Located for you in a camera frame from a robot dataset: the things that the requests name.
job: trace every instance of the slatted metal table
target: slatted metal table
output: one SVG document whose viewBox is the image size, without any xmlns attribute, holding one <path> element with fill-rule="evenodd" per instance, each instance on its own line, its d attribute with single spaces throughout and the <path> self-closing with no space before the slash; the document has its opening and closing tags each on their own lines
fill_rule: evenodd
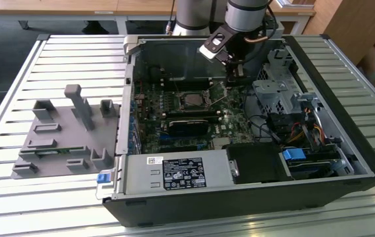
<svg viewBox="0 0 375 237">
<path fill-rule="evenodd" d="M 295 38 L 375 149 L 375 89 L 329 40 Z M 89 104 L 98 104 L 105 98 L 120 102 L 125 68 L 121 43 L 122 36 L 50 36 L 34 43 L 0 105 L 0 235 L 375 235 L 375 187 L 348 194 L 321 208 L 125 228 L 96 199 L 96 174 L 9 179 L 34 117 L 30 108 L 36 99 L 50 98 L 54 106 L 68 106 L 70 101 L 62 89 L 68 83 L 77 83 Z M 312 91 L 308 81 L 304 85 Z"/>
</svg>

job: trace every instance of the wooden desk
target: wooden desk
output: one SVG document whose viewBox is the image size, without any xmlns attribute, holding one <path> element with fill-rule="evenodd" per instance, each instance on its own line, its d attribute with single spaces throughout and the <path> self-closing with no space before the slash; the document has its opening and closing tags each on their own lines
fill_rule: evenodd
<svg viewBox="0 0 375 237">
<path fill-rule="evenodd" d="M 118 0 L 116 14 L 122 15 L 116 19 L 118 32 L 124 31 L 125 21 L 128 20 L 168 20 L 170 5 L 172 0 Z M 271 9 L 279 21 L 293 22 L 291 34 L 301 34 L 309 17 L 315 15 L 315 11 L 312 9 L 280 8 L 276 1 L 271 3 Z"/>
<path fill-rule="evenodd" d="M 118 0 L 117 14 L 120 15 L 169 15 L 172 0 Z M 271 9 L 276 16 L 313 16 L 312 9 L 280 8 L 276 1 L 271 3 Z"/>
<path fill-rule="evenodd" d="M 375 44 L 375 0 L 316 0 L 304 34 L 327 34 L 357 64 Z"/>
<path fill-rule="evenodd" d="M 0 0 L 0 14 L 114 14 L 118 0 Z"/>
<path fill-rule="evenodd" d="M 125 35 L 125 21 L 166 21 L 170 5 L 172 0 L 0 0 L 0 20 L 17 20 L 24 29 L 28 20 L 113 20 Z M 293 22 L 291 34 L 300 34 L 315 11 L 280 8 L 275 1 L 271 8 L 279 21 Z"/>
</svg>

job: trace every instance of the floor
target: floor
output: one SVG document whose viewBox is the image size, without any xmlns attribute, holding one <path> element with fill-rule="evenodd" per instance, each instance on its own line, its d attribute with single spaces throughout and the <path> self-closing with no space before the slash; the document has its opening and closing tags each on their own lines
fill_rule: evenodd
<svg viewBox="0 0 375 237">
<path fill-rule="evenodd" d="M 161 34 L 165 22 L 128 23 L 130 34 Z M 102 21 L 101 26 L 110 34 L 117 34 L 112 21 Z M 0 22 L 0 103 L 18 73 L 25 57 L 38 34 L 78 35 L 85 27 L 82 21 L 30 21 L 29 30 L 22 30 L 17 22 Z"/>
</svg>

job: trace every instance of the motherboard chip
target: motherboard chip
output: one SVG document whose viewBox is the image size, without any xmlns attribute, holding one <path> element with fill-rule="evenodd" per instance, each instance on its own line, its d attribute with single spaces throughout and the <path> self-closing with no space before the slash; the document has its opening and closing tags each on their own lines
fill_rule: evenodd
<svg viewBox="0 0 375 237">
<path fill-rule="evenodd" d="M 180 98 L 184 109 L 202 109 L 205 107 L 204 99 L 198 93 L 185 93 Z"/>
</svg>

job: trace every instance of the blue latch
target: blue latch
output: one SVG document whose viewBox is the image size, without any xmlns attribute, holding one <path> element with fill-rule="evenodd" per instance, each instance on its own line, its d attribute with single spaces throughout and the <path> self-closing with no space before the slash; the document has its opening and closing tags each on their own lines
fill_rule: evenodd
<svg viewBox="0 0 375 237">
<path fill-rule="evenodd" d="M 96 183 L 110 183 L 110 174 L 97 174 Z"/>
<path fill-rule="evenodd" d="M 305 159 L 304 152 L 300 148 L 292 148 L 287 149 L 285 151 L 281 152 L 284 159 Z"/>
</svg>

